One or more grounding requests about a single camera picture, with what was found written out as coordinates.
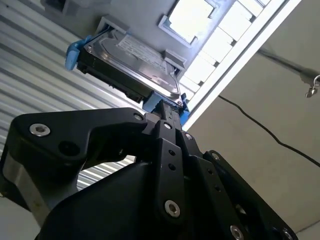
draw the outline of blue plastic clip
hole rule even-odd
[[[85,39],[71,43],[71,45],[66,50],[65,63],[64,66],[67,70],[71,71],[75,68],[78,61],[78,56],[80,49],[84,47],[92,39],[91,35],[87,36]]]

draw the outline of screw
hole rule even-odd
[[[212,152],[211,155],[215,160],[220,160],[219,156],[216,153]]]
[[[293,240],[293,237],[290,235],[289,231],[287,229],[282,230],[284,235],[286,236],[287,239]]]
[[[137,119],[137,120],[139,120],[139,121],[141,121],[141,120],[143,119],[143,117],[140,116],[140,115],[137,114],[137,113],[134,113],[133,116],[135,117],[135,119]]]
[[[237,226],[231,225],[230,226],[230,231],[232,233],[232,236],[236,240],[243,240],[244,239],[244,235],[242,234],[242,232],[240,231],[240,229]]]
[[[87,50],[88,50],[88,53],[91,54],[92,53],[92,46],[89,45]]]
[[[185,136],[186,136],[189,140],[192,139],[192,136],[191,136],[189,133],[186,133]]]
[[[174,201],[167,200],[164,204],[164,209],[166,213],[173,218],[178,218],[180,216],[180,208]]]
[[[170,124],[169,123],[164,123],[164,126],[167,128],[167,129],[172,129],[172,126],[170,126]]]
[[[50,128],[44,124],[41,123],[35,123],[32,124],[29,127],[29,131],[30,133],[32,133],[33,135],[36,135],[38,137],[44,137],[50,134]]]

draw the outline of black cable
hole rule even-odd
[[[264,125],[262,125],[260,122],[258,122],[257,120],[255,120],[252,116],[248,115],[238,104],[224,98],[223,96],[218,96],[219,98],[221,98],[223,101],[226,101],[227,103],[235,106],[237,109],[240,110],[240,112],[245,115],[248,119],[250,119],[251,121],[253,121],[255,124],[257,124],[259,127],[261,127],[263,130],[265,130],[268,134],[270,134],[271,137],[273,137],[273,139],[281,146],[299,154],[300,156],[306,158],[307,160],[309,160],[311,163],[317,165],[319,168],[320,168],[320,163],[317,162],[316,160],[314,160],[312,157],[308,156],[307,154],[303,153],[302,151],[292,147],[292,146],[289,146],[283,142],[281,142],[277,137],[276,135],[274,135],[268,128],[266,128]]]

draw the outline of black metal bracket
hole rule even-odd
[[[131,108],[19,116],[0,191],[33,213],[37,240],[296,240],[218,153],[200,152],[176,113],[162,101],[145,116]],[[81,170],[126,155],[135,163],[77,191]]]

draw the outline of light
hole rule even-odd
[[[256,0],[239,0],[239,2],[256,17],[264,9]]]
[[[220,63],[231,50],[232,42],[232,37],[217,27],[203,46],[202,51]]]
[[[250,27],[252,14],[236,1],[225,15],[219,27],[238,41]]]
[[[206,29],[214,7],[205,0],[180,0],[169,16],[169,26],[191,43],[194,37]]]
[[[179,84],[183,85],[184,87],[190,89],[192,92],[196,92],[199,90],[200,86],[196,83],[194,83],[193,81],[191,81],[189,78],[187,78],[186,76],[183,76],[180,81]]]
[[[205,82],[214,70],[215,67],[212,62],[210,63],[198,55],[184,75],[194,83],[199,84],[200,82]]]

